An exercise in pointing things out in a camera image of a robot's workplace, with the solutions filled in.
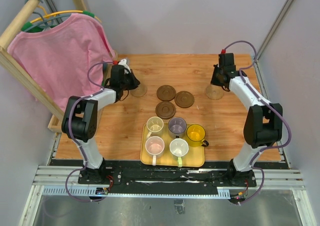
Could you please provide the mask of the woven rattan coaster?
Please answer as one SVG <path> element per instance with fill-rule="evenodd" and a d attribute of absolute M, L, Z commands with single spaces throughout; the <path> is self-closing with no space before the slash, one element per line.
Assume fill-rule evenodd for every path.
<path fill-rule="evenodd" d="M 147 86 L 141 83 L 136 89 L 130 90 L 130 94 L 134 97 L 142 97 L 146 94 L 147 90 Z"/>
<path fill-rule="evenodd" d="M 219 100 L 224 96 L 223 89 L 219 86 L 208 85 L 205 89 L 205 94 L 209 99 Z"/>

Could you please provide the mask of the brown coaster top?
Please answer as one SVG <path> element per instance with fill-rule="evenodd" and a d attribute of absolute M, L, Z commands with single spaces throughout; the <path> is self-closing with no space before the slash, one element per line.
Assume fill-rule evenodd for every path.
<path fill-rule="evenodd" d="M 170 85 L 162 85 L 157 89 L 156 95 L 161 101 L 171 101 L 176 96 L 176 90 Z"/>

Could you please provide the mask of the brown coaster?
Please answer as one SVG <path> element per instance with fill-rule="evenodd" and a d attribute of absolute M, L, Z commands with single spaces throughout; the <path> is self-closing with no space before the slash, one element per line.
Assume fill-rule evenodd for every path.
<path fill-rule="evenodd" d="M 189 108 L 193 105 L 194 96 L 188 91 L 180 91 L 176 94 L 174 101 L 180 108 Z"/>
<path fill-rule="evenodd" d="M 171 101 L 176 96 L 176 90 L 170 85 L 162 85 L 157 89 L 156 95 L 161 101 Z"/>
<path fill-rule="evenodd" d="M 158 117 L 162 119 L 170 119 L 175 115 L 176 107 L 171 102 L 163 101 L 156 106 L 155 111 Z"/>

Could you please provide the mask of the brown coaster bottom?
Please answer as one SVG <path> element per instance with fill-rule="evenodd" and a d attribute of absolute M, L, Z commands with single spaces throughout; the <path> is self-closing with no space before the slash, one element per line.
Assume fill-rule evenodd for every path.
<path fill-rule="evenodd" d="M 176 107 L 171 102 L 163 101 L 156 106 L 155 111 L 158 117 L 162 119 L 170 119 L 175 115 Z"/>

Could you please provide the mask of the yellow transparent mug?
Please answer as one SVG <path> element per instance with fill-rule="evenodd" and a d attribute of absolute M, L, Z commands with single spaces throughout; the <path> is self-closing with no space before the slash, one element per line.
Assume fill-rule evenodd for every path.
<path fill-rule="evenodd" d="M 199 124 L 189 125 L 186 130 L 186 141 L 190 147 L 208 147 L 209 142 L 206 140 L 206 131 Z"/>

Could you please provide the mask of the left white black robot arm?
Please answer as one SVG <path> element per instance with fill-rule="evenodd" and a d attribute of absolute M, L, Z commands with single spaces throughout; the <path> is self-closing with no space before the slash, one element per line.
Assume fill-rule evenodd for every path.
<path fill-rule="evenodd" d="M 129 92 L 140 85 L 127 59 L 113 65 L 110 72 L 110 78 L 96 93 L 83 97 L 71 96 L 62 120 L 62 132 L 76 144 L 83 159 L 78 180 L 80 184 L 102 184 L 107 179 L 105 160 L 95 140 L 98 111 L 121 101 L 125 91 Z"/>

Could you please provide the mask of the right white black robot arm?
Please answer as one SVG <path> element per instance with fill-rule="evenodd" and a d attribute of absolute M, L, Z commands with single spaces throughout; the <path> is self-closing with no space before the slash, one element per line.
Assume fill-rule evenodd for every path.
<path fill-rule="evenodd" d="M 214 66 L 211 85 L 233 92 L 247 109 L 243 128 L 244 144 L 231 159 L 225 173 L 215 176 L 215 185 L 243 186 L 254 177 L 253 166 L 262 150 L 282 138 L 283 108 L 265 99 L 250 83 L 242 69 L 236 69 L 233 53 L 222 50 Z"/>

